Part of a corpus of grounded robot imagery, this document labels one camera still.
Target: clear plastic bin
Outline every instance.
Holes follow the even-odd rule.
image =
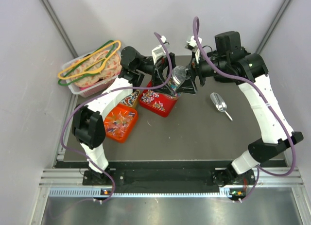
[[[70,65],[72,65],[72,63],[78,59],[81,59],[83,57],[85,57],[86,55],[88,54],[85,54],[83,56],[79,56],[67,63],[65,63],[63,66],[62,66],[62,70],[65,70],[66,68],[68,68]],[[84,98],[88,97],[88,96],[91,96],[101,90],[105,90],[107,89],[114,81],[115,79],[117,78],[117,75],[116,76],[113,76],[111,78],[108,78],[108,79],[105,79],[105,80],[101,80],[97,83],[95,83],[94,85],[84,89],[84,90],[81,90],[80,87],[76,86],[74,83],[71,83],[70,85],[68,85],[70,91],[74,94],[74,95],[80,95]],[[67,83],[70,83],[71,82],[71,79],[67,79],[66,80]]]

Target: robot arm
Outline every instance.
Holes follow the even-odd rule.
[[[120,87],[132,86],[133,84],[128,80],[117,78],[103,93]],[[109,92],[107,95],[90,102],[73,117],[73,134],[79,140],[87,156],[101,169],[106,169],[108,167],[108,161],[103,149],[103,140],[105,138],[103,118],[105,118],[124,97],[130,95],[132,92],[132,89]],[[101,174],[91,162],[89,163],[89,167],[93,171]]]
[[[215,174],[214,182],[219,186],[223,186],[228,182],[236,181],[237,178],[253,167],[277,156],[290,147],[284,130],[268,106],[272,106],[283,121],[294,144],[300,142],[303,139],[303,135],[301,132],[294,132],[284,118],[272,91],[268,69],[262,57],[255,53],[248,53],[241,46],[240,34],[238,32],[226,32],[216,35],[215,42],[217,51],[208,53],[208,56],[217,68],[228,74],[244,77],[252,81],[270,103],[265,104],[258,92],[249,84],[232,81],[231,79],[228,80],[217,75],[204,59],[198,61],[197,57],[194,59],[194,56],[192,56],[191,63],[187,66],[186,72],[184,72],[186,75],[185,80],[177,89],[177,92],[185,93],[189,91],[189,85],[193,84],[192,92],[196,93],[195,76],[199,77],[201,86],[205,84],[205,78],[211,76],[219,82],[235,82],[249,101],[261,130],[261,138],[249,144],[248,150],[233,160],[225,173]]]
[[[164,36],[162,36],[161,40],[168,47],[168,42],[166,42]],[[140,86],[144,76],[142,73],[151,75],[154,85],[157,83],[160,85],[165,82],[162,73],[167,67],[168,61],[162,46],[159,45],[154,48],[152,55],[153,60],[149,57],[142,56],[133,47],[124,48],[121,52],[122,71],[113,84],[103,92],[108,92],[108,94],[91,101],[79,109],[73,117],[72,133],[89,157],[88,161],[92,160],[92,162],[103,170],[108,167],[108,161],[103,148],[103,141],[105,139],[103,118],[123,98],[133,92],[132,87]],[[171,53],[170,57],[172,62],[174,62],[174,54]],[[127,87],[127,89],[113,91],[121,87]],[[173,93],[170,87],[163,87],[160,91],[168,94]],[[104,175],[102,172],[92,162],[89,163],[92,174],[100,179],[103,178]]]

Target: orange tray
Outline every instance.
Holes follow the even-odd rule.
[[[138,120],[135,109],[118,104],[105,118],[104,126],[106,136],[124,143]]]

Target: metal floor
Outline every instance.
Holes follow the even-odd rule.
[[[190,56],[177,56],[177,65],[186,65]],[[142,85],[150,80],[145,76]],[[183,94],[167,118],[137,106],[138,121],[124,144],[104,141],[108,160],[214,160],[235,159],[249,143],[260,138],[260,129],[250,105],[239,88],[207,78],[198,94]],[[233,121],[216,110],[209,95],[218,92],[226,101]],[[79,97],[78,104],[85,101]],[[70,134],[68,147],[84,151]],[[85,161],[83,156],[66,152],[64,161]]]
[[[48,199],[57,216],[81,198]],[[58,219],[45,211],[43,225],[302,225],[290,188],[256,189],[242,204],[227,198],[113,198],[85,201]]]

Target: small object in bin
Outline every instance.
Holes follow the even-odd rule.
[[[145,103],[150,104],[155,98],[159,98],[159,93],[156,93],[152,90],[148,90],[145,93],[142,94],[141,100]]]
[[[123,100],[121,100],[120,104],[129,106],[135,109],[138,103],[139,94],[140,94],[139,90],[134,91],[132,94],[126,96]]]
[[[177,90],[178,86],[172,78],[169,80],[169,82],[167,84],[173,89],[173,91]],[[165,95],[165,96],[171,100],[177,100],[180,95],[181,95],[180,93],[175,92],[174,96],[170,96],[170,95]]]
[[[159,109],[162,112],[165,112],[165,108],[163,107],[163,103],[159,102],[155,102],[152,107],[155,107],[157,109]]]
[[[137,119],[136,110],[122,104],[117,105],[104,120],[107,136],[120,143],[125,142]]]

